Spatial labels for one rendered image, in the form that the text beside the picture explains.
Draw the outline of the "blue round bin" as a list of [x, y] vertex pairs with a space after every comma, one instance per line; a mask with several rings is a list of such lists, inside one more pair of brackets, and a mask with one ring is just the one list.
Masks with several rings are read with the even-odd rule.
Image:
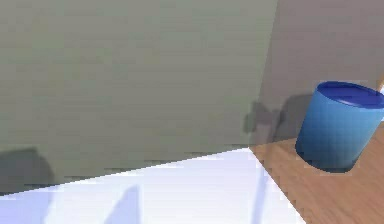
[[353, 168], [384, 119], [384, 94], [355, 83], [326, 81], [314, 90], [295, 149], [331, 173]]

